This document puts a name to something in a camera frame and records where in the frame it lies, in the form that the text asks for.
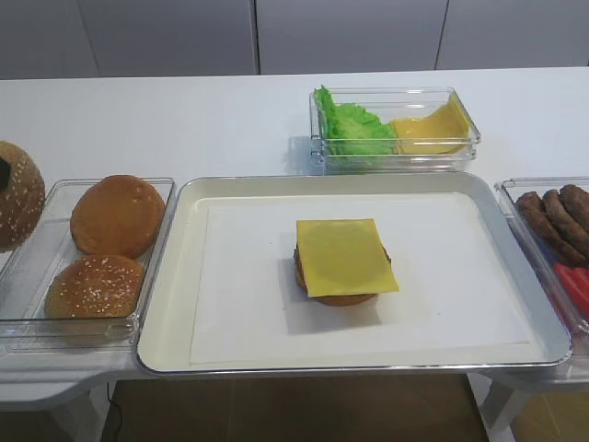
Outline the sesame bun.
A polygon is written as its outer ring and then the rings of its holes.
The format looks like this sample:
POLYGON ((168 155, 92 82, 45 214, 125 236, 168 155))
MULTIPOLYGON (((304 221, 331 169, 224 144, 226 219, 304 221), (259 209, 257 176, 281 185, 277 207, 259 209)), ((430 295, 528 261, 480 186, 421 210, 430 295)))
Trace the sesame bun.
POLYGON ((61 271, 45 301, 50 319, 121 318, 137 304, 144 268, 120 255, 88 255, 61 271))
POLYGON ((33 232, 45 205, 45 183, 31 156, 1 142, 1 251, 19 247, 33 232))

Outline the green lettuce leaf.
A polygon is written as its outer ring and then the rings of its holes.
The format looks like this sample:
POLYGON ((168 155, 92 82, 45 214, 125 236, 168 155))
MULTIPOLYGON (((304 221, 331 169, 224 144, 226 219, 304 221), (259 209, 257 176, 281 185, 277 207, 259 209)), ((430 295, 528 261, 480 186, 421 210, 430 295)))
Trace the green lettuce leaf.
POLYGON ((333 156, 396 155, 397 131, 356 103, 337 104, 326 87, 313 94, 326 150, 333 156))

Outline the clear lettuce cheese container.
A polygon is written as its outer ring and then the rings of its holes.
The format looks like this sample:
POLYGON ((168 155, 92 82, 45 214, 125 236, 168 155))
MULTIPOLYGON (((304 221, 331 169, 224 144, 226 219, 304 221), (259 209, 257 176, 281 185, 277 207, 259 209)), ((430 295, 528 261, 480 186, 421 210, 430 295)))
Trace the clear lettuce cheese container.
POLYGON ((310 156, 326 174, 462 171, 481 139, 451 87, 322 86, 309 113, 310 156))

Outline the yellow cheese slice on burger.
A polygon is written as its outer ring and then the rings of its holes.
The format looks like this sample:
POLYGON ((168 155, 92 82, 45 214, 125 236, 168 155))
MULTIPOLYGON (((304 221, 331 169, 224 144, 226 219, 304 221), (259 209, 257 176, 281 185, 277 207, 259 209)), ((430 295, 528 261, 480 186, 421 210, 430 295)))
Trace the yellow cheese slice on burger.
POLYGON ((374 219, 299 220, 296 234, 309 297, 399 291, 374 219))

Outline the bottom bun on tray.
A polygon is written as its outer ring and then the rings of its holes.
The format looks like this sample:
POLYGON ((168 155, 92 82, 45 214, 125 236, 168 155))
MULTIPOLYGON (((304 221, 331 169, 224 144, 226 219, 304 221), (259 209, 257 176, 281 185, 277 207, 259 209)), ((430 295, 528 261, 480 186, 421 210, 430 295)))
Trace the bottom bun on tray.
MULTIPOLYGON (((296 267, 295 277, 298 285, 303 289, 303 291, 306 294, 308 294, 306 282, 300 267, 296 267)), ((361 294, 346 296, 311 297, 311 299, 330 307, 350 307, 366 302, 375 297, 376 294, 361 294)))

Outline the white metal tray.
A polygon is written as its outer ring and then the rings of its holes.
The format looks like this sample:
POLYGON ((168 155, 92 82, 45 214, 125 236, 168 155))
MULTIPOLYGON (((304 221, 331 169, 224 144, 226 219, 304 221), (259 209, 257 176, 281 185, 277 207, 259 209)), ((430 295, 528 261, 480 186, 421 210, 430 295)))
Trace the white metal tray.
POLYGON ((553 366, 572 339, 467 173, 202 178, 137 344, 158 374, 553 366))

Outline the plain bottom bun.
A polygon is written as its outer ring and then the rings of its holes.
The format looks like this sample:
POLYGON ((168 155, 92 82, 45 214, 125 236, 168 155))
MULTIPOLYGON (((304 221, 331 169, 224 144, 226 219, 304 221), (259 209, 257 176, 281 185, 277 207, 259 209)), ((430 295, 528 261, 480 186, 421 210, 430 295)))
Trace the plain bottom bun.
POLYGON ((86 254, 143 255, 156 239, 166 205, 156 188, 132 175, 113 175, 76 204, 70 231, 86 254))

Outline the yellow cheese slice in container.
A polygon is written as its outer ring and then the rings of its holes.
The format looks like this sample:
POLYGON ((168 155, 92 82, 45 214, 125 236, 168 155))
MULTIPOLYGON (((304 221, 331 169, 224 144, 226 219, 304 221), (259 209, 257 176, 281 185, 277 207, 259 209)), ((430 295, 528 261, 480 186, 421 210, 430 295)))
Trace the yellow cheese slice in container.
POLYGON ((398 118, 390 124, 401 140, 402 155, 451 153, 463 147, 459 141, 467 139, 469 134, 467 119, 454 96, 427 117, 398 118))

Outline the white paper liner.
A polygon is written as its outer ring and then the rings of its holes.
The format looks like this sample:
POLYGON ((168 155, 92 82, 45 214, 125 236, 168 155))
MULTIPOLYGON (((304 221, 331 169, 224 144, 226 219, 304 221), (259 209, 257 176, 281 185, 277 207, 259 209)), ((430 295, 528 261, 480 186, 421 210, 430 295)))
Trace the white paper liner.
POLYGON ((191 362, 521 361, 512 277, 466 195, 218 198, 191 362))

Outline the brown meat patty left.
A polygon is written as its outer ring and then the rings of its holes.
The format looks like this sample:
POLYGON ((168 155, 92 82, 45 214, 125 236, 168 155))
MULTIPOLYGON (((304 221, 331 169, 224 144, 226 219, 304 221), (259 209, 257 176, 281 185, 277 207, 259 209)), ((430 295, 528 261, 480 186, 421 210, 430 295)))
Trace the brown meat patty left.
POLYGON ((566 242, 550 223, 536 192, 524 193, 515 204, 530 229, 551 249, 559 262, 570 267, 585 267, 588 264, 587 259, 566 242))

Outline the brown meat patty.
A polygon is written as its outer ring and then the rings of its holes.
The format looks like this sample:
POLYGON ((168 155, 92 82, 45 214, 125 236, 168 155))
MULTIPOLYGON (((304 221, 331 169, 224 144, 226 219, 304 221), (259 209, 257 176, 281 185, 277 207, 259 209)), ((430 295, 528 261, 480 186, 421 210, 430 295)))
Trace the brown meat patty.
POLYGON ((589 232, 589 194, 574 184, 566 184, 560 189, 560 200, 567 212, 581 226, 589 232))
POLYGON ((568 244, 588 258, 588 233, 565 210, 557 190, 549 190, 543 195, 547 216, 560 236, 568 244))
POLYGON ((536 192, 524 193, 515 204, 530 229, 551 249, 559 262, 570 267, 585 267, 588 264, 587 259, 566 242, 550 223, 536 192))

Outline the clear patty tomato container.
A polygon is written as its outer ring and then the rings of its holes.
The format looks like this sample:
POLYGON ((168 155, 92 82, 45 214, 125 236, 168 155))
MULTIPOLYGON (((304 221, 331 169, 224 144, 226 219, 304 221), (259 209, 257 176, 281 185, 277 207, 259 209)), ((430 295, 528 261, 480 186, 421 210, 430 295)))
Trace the clear patty tomato container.
POLYGON ((586 177, 510 179, 497 183, 495 188, 510 229, 536 272, 543 286, 545 297, 569 331, 572 338, 573 352, 576 355, 587 356, 588 320, 582 317, 580 310, 573 304, 555 272, 555 265, 561 262, 559 262, 551 249, 530 229, 524 218, 519 214, 515 204, 517 199, 526 192, 536 192, 543 203, 545 192, 557 190, 560 194, 560 189, 566 184, 574 184, 588 192, 588 179, 586 177))

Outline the brown meat patty middle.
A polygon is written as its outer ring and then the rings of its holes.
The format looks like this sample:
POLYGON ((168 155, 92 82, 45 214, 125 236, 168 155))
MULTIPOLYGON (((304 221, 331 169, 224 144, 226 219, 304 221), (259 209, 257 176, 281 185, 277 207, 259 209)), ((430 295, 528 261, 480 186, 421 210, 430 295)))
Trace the brown meat patty middle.
POLYGON ((565 210, 557 190, 549 190, 543 195, 547 216, 560 236, 568 244, 588 258, 588 233, 565 210))

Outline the brown meat patty right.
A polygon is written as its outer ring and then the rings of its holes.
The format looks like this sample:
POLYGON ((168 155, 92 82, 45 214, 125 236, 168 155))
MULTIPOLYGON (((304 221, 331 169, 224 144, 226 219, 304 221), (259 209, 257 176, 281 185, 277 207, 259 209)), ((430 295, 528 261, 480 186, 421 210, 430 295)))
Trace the brown meat patty right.
POLYGON ((589 232, 589 194, 574 184, 566 184, 560 189, 560 200, 567 212, 581 226, 589 232))

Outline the red tomato slice front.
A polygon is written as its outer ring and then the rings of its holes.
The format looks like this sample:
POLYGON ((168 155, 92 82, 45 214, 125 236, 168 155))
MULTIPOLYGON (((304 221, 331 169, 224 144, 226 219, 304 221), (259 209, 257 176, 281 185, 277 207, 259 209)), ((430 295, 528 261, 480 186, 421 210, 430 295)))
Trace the red tomato slice front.
POLYGON ((555 272, 573 304, 580 310, 582 317, 588 320, 589 294, 588 269, 569 267, 561 263, 555 265, 555 272))

